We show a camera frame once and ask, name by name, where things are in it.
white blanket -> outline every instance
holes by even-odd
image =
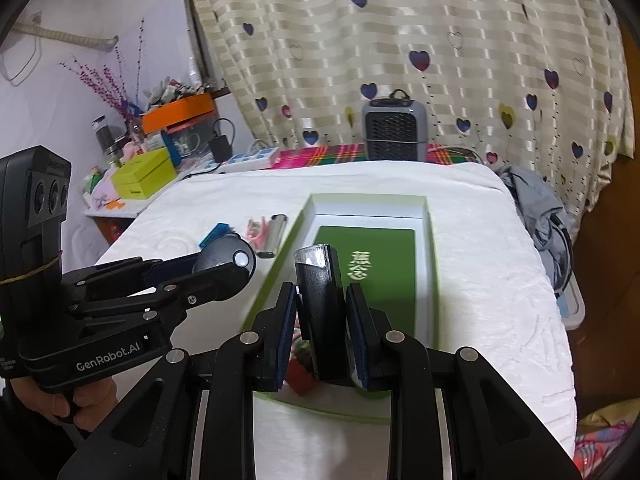
[[[576,409],[566,333],[511,195],[484,166],[357,162],[195,177],[163,193],[100,262],[197,251],[217,222],[244,234],[249,217],[286,214],[293,220],[311,192],[427,197],[440,282],[440,349],[477,348],[572,454]],[[270,264],[259,260],[252,282],[233,300],[190,310],[174,345],[202,352],[235,335]],[[120,394],[143,371],[121,374]],[[263,399],[254,405],[259,478],[385,477],[388,427]]]

portable heater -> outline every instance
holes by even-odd
[[[429,142],[427,111],[404,91],[386,99],[373,99],[362,107],[364,141],[369,160],[426,162]]]

camera lens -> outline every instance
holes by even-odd
[[[58,183],[54,180],[49,189],[49,212],[53,213],[58,205]]]
[[[44,184],[39,182],[36,187],[36,194],[33,197],[33,208],[36,211],[36,215],[42,211],[42,205],[44,204]]]
[[[64,207],[66,205],[66,196],[68,195],[68,189],[66,186],[62,186],[62,191],[60,191],[60,205]]]

open box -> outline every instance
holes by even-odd
[[[359,282],[369,305],[385,310],[394,329],[436,348],[438,285],[430,216],[423,196],[310,195],[264,279],[244,330],[251,327],[258,312],[276,303],[282,282],[296,282],[294,252],[315,243],[330,243],[337,250],[344,287]],[[359,265],[363,254],[364,272]],[[285,383],[277,394],[265,396],[367,422],[388,422],[390,413],[388,398],[371,399],[354,388],[333,384],[320,384],[300,397]]]

yellow-green box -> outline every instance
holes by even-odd
[[[166,148],[136,155],[111,175],[121,198],[144,200],[175,178],[174,166]]]

